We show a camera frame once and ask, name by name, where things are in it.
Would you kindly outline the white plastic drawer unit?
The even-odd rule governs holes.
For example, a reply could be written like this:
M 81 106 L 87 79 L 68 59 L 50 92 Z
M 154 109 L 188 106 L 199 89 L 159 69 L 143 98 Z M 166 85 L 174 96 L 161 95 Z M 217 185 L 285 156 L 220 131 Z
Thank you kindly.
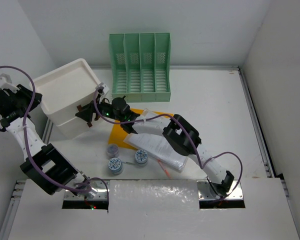
M 85 59 L 76 59 L 33 82 L 35 92 L 42 94 L 42 111 L 66 138 L 75 138 L 89 129 L 87 122 L 76 116 L 77 106 L 93 100 L 101 81 Z

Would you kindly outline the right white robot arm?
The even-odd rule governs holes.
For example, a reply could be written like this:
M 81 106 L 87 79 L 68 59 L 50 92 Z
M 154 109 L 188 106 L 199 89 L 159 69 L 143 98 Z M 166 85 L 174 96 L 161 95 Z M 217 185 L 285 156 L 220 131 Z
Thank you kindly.
M 181 115 L 139 114 L 132 111 L 122 97 L 115 98 L 111 103 L 96 98 L 76 108 L 76 117 L 86 121 L 89 126 L 93 120 L 102 118 L 108 123 L 121 126 L 128 134 L 164 137 L 176 153 L 190 157 L 206 173 L 211 189 L 217 196 L 225 197 L 230 191 L 234 175 L 208 153 L 202 145 L 199 132 Z

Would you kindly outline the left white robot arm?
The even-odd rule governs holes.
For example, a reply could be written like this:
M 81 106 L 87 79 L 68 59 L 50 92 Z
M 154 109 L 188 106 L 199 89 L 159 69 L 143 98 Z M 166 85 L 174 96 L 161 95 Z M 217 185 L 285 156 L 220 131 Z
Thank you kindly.
M 21 171 L 44 192 L 53 195 L 66 189 L 75 195 L 93 192 L 83 176 L 51 143 L 45 144 L 36 132 L 27 109 L 33 110 L 42 100 L 19 84 L 16 90 L 0 88 L 0 132 L 9 132 L 24 154 Z

